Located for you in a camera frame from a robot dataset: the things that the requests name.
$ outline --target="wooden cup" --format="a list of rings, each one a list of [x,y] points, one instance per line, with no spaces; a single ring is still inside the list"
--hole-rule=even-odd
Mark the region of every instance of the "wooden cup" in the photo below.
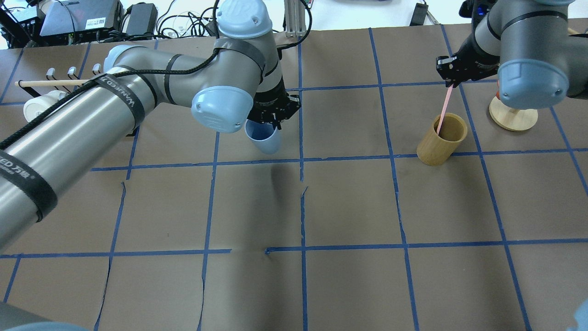
[[[437,135],[437,126],[441,115],[437,115],[423,140],[416,147],[416,155],[429,166],[440,166],[455,151],[467,136],[466,122],[456,114],[445,114],[441,132]]]

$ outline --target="wooden coaster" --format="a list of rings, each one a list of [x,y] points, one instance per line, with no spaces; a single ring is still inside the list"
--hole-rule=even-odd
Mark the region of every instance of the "wooden coaster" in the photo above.
[[[539,115],[537,109],[510,108],[497,97],[490,102],[490,116],[502,128],[510,131],[525,131],[532,128]]]

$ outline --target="gray robot arm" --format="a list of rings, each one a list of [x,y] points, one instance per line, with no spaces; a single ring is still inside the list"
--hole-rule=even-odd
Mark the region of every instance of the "gray robot arm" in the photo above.
[[[588,39],[567,34],[572,2],[498,0],[457,53],[437,58],[437,71],[447,86],[498,73],[501,100],[513,108],[588,99]]]
[[[117,46],[105,61],[106,74],[50,108],[31,130],[0,143],[0,252],[161,102],[190,107],[200,123],[223,133],[238,131],[248,117],[279,127],[300,108],[285,91],[263,2],[227,0],[221,13],[216,56],[204,64]]]

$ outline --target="white label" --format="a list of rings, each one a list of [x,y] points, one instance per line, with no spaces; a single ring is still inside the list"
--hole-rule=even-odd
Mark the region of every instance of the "white label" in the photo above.
[[[106,24],[106,18],[94,18],[86,21],[86,30],[103,28]]]

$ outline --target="pink stick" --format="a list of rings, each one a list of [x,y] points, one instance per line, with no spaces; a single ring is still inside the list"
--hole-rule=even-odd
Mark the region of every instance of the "pink stick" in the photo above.
[[[445,95],[445,102],[443,103],[443,110],[441,110],[441,117],[439,118],[439,125],[437,125],[437,135],[441,132],[441,124],[445,118],[445,112],[447,111],[447,105],[449,104],[449,97],[451,97],[451,91],[453,91],[453,85],[447,89],[447,95]]]

